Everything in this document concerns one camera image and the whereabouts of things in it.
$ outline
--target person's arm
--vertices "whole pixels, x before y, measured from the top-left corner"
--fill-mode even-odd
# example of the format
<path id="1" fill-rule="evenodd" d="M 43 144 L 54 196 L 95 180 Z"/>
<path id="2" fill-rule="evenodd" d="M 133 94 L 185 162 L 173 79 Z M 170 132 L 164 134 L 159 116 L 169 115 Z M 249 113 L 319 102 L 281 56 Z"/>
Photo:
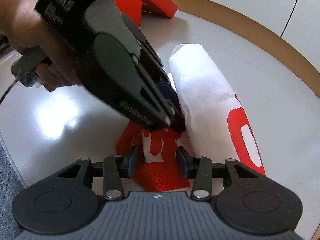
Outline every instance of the person's arm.
<path id="1" fill-rule="evenodd" d="M 21 54 L 35 46 L 46 52 L 52 64 L 39 64 L 36 73 L 48 91 L 80 84 L 75 52 L 34 10 L 37 1 L 0 0 L 0 33 L 6 35 L 11 46 Z"/>

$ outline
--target gray ribbed surface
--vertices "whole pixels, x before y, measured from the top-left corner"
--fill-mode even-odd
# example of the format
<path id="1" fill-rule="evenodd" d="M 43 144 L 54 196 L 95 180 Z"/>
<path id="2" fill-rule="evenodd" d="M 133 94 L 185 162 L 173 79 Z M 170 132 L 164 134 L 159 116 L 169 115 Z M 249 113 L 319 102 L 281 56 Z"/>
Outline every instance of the gray ribbed surface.
<path id="1" fill-rule="evenodd" d="M 62 236 L 24 231 L 16 240 L 252 240 L 301 239 L 292 232 L 280 236 L 249 236 L 222 223 L 209 203 L 190 200 L 184 192 L 131 192 L 121 202 L 106 204 L 90 225 Z"/>

